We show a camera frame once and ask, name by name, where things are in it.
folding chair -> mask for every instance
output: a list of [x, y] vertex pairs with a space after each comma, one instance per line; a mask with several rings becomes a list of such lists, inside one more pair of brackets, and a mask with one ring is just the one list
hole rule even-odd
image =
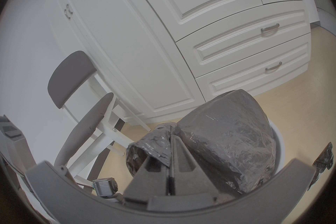
[[[73, 93], [90, 77], [93, 77], [106, 92], [106, 95], [98, 101], [96, 105], [78, 121], [69, 111], [65, 103]], [[113, 109], [119, 105], [128, 112], [147, 131], [151, 129], [138, 118], [120, 99], [116, 97], [97, 73], [97, 69], [92, 64], [89, 57], [83, 51], [76, 51], [70, 54], [56, 68], [48, 83], [48, 93], [54, 104], [62, 109], [67, 116], [76, 123], [75, 128], [70, 133], [62, 149], [60, 150], [54, 166], [66, 165], [69, 159], [77, 150], [91, 137], [94, 142], [78, 157], [69, 167], [69, 172], [82, 184], [89, 184], [86, 179], [82, 179], [77, 174], [83, 170], [95, 157], [105, 148], [110, 149], [120, 155], [123, 152], [117, 151], [110, 144], [116, 141], [123, 147], [133, 141], [114, 128], [109, 123]]]

silver handle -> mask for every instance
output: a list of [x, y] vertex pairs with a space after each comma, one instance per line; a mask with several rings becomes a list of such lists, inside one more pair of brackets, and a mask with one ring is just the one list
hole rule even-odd
[[67, 11], [69, 11], [70, 14], [73, 13], [73, 12], [69, 9], [69, 4], [66, 4], [66, 9], [67, 9]]
[[279, 62], [279, 64], [276, 65], [276, 66], [274, 66], [274, 67], [270, 67], [270, 68], [266, 67], [265, 70], [266, 70], [266, 71], [274, 70], [274, 69], [277, 69], [278, 67], [280, 67], [280, 65], [282, 65], [282, 62]]
[[273, 26], [270, 26], [270, 27], [266, 27], [266, 28], [262, 28], [261, 31], [262, 32], [270, 31], [270, 30], [279, 28], [279, 26], [280, 26], [280, 24], [277, 23], [276, 25], [273, 25]]
[[66, 9], [64, 10], [64, 14], [65, 14], [65, 16], [66, 16], [68, 19], [70, 19], [70, 17], [69, 17], [68, 14], [67, 14], [67, 10], [66, 10]]

white drawer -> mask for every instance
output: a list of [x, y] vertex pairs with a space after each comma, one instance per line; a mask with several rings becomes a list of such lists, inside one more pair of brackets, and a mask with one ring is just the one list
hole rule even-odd
[[196, 79], [206, 101], [222, 93], [243, 89], [255, 96], [307, 70], [310, 33], [255, 54]]
[[[278, 28], [262, 28], [279, 24]], [[302, 1], [271, 3], [210, 24], [176, 44], [194, 77], [310, 33]]]

metal handle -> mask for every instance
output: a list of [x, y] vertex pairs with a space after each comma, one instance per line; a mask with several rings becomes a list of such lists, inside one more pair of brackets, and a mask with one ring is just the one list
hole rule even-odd
[[67, 11], [69, 11], [70, 14], [73, 13], [73, 12], [69, 9], [69, 4], [66, 4], [66, 9], [67, 9]]
[[279, 64], [274, 66], [274, 67], [270, 67], [270, 68], [266, 67], [265, 70], [266, 71], [274, 70], [274, 69], [277, 69], [278, 67], [280, 67], [280, 65], [282, 65], [282, 62], [279, 62]]
[[266, 28], [262, 28], [261, 31], [262, 32], [270, 31], [270, 30], [279, 28], [279, 26], [280, 26], [280, 24], [277, 23], [276, 25], [273, 25], [273, 26], [270, 26], [270, 27], [266, 27]]
[[68, 19], [70, 19], [70, 17], [69, 17], [68, 14], [67, 14], [67, 10], [66, 10], [66, 9], [64, 10], [64, 14], [65, 14], [65, 16], [66, 16]]

floor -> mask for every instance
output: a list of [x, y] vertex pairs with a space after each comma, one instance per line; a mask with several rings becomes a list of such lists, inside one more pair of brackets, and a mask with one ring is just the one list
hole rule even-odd
[[[325, 146], [336, 145], [336, 37], [321, 27], [311, 31], [311, 61], [308, 71], [270, 91], [255, 96], [269, 119], [281, 131], [286, 145], [286, 161], [298, 158], [312, 164]], [[122, 133], [134, 141], [146, 131], [125, 124]], [[325, 171], [307, 191], [283, 223], [293, 223], [315, 200], [331, 172]], [[114, 177], [122, 193], [132, 180], [125, 156], [110, 153], [99, 178]]]

